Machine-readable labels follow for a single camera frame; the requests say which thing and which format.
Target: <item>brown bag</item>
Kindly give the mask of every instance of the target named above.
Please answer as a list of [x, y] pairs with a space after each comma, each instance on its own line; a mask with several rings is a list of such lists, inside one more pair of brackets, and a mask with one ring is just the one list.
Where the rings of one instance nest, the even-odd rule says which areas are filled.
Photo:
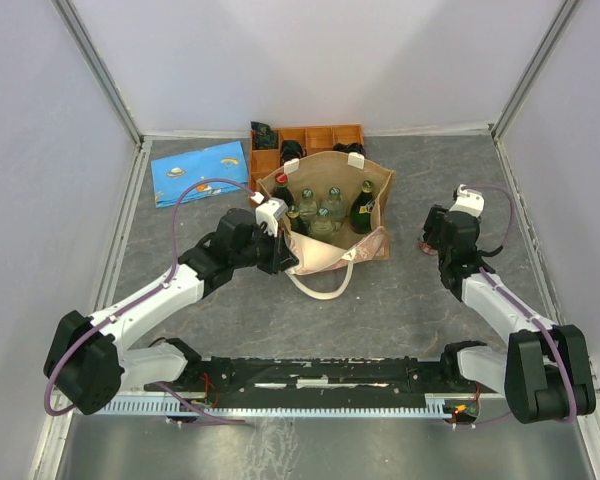
[[[275, 176], [281, 172], [289, 177], [288, 188], [293, 198], [301, 198], [302, 190], [311, 188], [316, 201], [320, 203], [329, 189], [337, 186], [348, 208], [351, 208], [351, 204], [360, 194], [363, 181], [371, 180], [374, 185], [376, 203], [371, 212], [372, 230], [366, 235], [354, 233], [346, 223], [336, 234], [333, 245], [329, 245], [292, 232], [288, 219], [283, 220], [289, 249], [300, 261], [297, 267], [288, 270], [287, 273], [300, 290], [320, 300], [336, 298], [347, 288], [354, 263], [389, 258], [389, 232], [384, 225], [383, 213], [395, 175], [393, 170], [387, 170], [356, 153], [321, 152], [286, 162], [283, 167], [258, 180], [258, 190], [265, 198], [272, 196], [275, 189]], [[296, 275], [308, 275], [345, 266], [347, 267], [345, 280], [334, 292], [315, 292], [296, 278]]]

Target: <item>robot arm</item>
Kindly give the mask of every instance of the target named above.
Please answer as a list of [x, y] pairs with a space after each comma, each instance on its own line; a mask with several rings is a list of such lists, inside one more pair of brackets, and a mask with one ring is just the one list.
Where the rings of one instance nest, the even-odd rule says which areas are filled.
[[[461, 185], [455, 200], [448, 210], [439, 205], [431, 208], [423, 240], [438, 251], [443, 285], [478, 312], [508, 345], [504, 355], [480, 342], [463, 344], [456, 352], [456, 373], [504, 395], [514, 416], [522, 423], [531, 423], [569, 415], [571, 392], [552, 364], [561, 360], [576, 413], [592, 413], [595, 392], [584, 335], [573, 325], [557, 325], [535, 312], [483, 260], [502, 247], [483, 252], [476, 246], [484, 206], [480, 192]], [[538, 325], [557, 344], [560, 359], [553, 355], [553, 345], [547, 343]]]
[[215, 232], [178, 258], [174, 275], [149, 285], [104, 310], [84, 317], [76, 311], [58, 325], [44, 373], [50, 377], [68, 349], [102, 322], [60, 370], [56, 386], [85, 414], [98, 411], [120, 390], [180, 377], [199, 355], [178, 339], [129, 350], [146, 332], [176, 311], [196, 303], [231, 280], [238, 268], [257, 266], [270, 275], [295, 266], [278, 220], [286, 205], [271, 199], [252, 212], [231, 209]]

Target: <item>blue cloth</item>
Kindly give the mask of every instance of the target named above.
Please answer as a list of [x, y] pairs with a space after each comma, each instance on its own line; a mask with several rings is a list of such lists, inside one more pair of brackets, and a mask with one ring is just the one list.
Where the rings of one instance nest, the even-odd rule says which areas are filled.
[[[228, 178], [247, 183], [247, 164], [240, 142], [154, 160], [151, 162], [151, 173], [158, 208], [175, 205], [182, 192], [205, 178]], [[189, 192], [182, 203], [236, 190], [238, 187], [226, 183], [202, 185]]]

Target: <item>gray mat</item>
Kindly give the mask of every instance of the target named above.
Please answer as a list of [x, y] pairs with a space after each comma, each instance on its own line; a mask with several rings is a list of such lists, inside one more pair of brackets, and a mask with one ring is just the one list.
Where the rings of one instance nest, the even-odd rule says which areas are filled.
[[[154, 141], [150, 158], [162, 158], [230, 140]], [[391, 259], [356, 265], [347, 291], [329, 302], [313, 300], [286, 276], [237, 271], [209, 298], [181, 310], [145, 335], [138, 346], [159, 336], [178, 336], [203, 356], [389, 357], [439, 355], [450, 342], [482, 340], [503, 344], [489, 325], [459, 303], [440, 283], [436, 259], [420, 252], [416, 239], [429, 207], [449, 206], [460, 183], [504, 185], [504, 175], [488, 136], [372, 137], [367, 157], [397, 172], [386, 211]], [[243, 141], [245, 155], [247, 141]], [[480, 245], [494, 248], [504, 235], [508, 204], [484, 192]], [[234, 193], [183, 205], [177, 238], [180, 252], [192, 247], [231, 207], [248, 208]], [[171, 209], [154, 205], [147, 169], [136, 208], [115, 299], [144, 286], [169, 267]], [[490, 262], [505, 283], [544, 313], [521, 233]], [[305, 279], [317, 290], [333, 290], [343, 271]]]

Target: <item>floor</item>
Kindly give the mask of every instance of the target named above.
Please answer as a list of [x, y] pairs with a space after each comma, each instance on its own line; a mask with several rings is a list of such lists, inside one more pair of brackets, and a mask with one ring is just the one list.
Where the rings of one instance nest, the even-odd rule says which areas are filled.
[[[151, 159], [228, 140], [155, 141]], [[178, 312], [139, 342], [178, 336], [203, 356], [436, 357], [447, 343], [474, 339], [504, 345], [489, 325], [441, 285], [436, 259], [417, 237], [433, 203], [449, 205], [459, 183], [504, 184], [488, 136], [367, 138], [368, 158], [396, 170], [386, 211], [391, 259], [357, 265], [335, 301], [311, 300], [285, 277], [255, 269], [197, 305]], [[485, 249], [507, 225], [506, 200], [485, 192]], [[241, 193], [184, 205], [177, 222], [181, 251], [215, 230]], [[122, 299], [169, 266], [170, 209], [156, 209], [150, 169], [144, 178], [117, 285]], [[519, 230], [492, 265], [506, 284], [543, 312]], [[311, 276], [333, 289], [343, 272]], [[485, 399], [483, 418], [506, 410]], [[143, 479], [586, 479], [593, 478], [580, 431], [558, 422], [507, 420], [453, 431], [441, 420], [255, 418], [250, 426], [167, 425], [157, 417], [74, 416], [58, 478]]]
[[[229, 140], [154, 141], [150, 160]], [[243, 148], [248, 152], [247, 141]], [[336, 301], [306, 297], [285, 276], [269, 277], [256, 269], [236, 272], [211, 297], [164, 321], [139, 342], [178, 336], [203, 356], [389, 357], [438, 356], [447, 343], [482, 340], [503, 344], [476, 313], [444, 289], [435, 257], [420, 252], [417, 237], [434, 203], [450, 205], [460, 183], [504, 184], [504, 174], [489, 136], [372, 137], [367, 157], [396, 173], [386, 210], [391, 259], [356, 265], [347, 291]], [[480, 245], [499, 245], [508, 221], [506, 200], [485, 192]], [[179, 210], [180, 251], [215, 230], [231, 207], [248, 208], [234, 193], [185, 204]], [[154, 205], [147, 168], [115, 300], [158, 277], [170, 263], [171, 209]], [[491, 264], [505, 283], [531, 307], [542, 301], [519, 230]], [[307, 277], [317, 290], [333, 290], [344, 272]]]

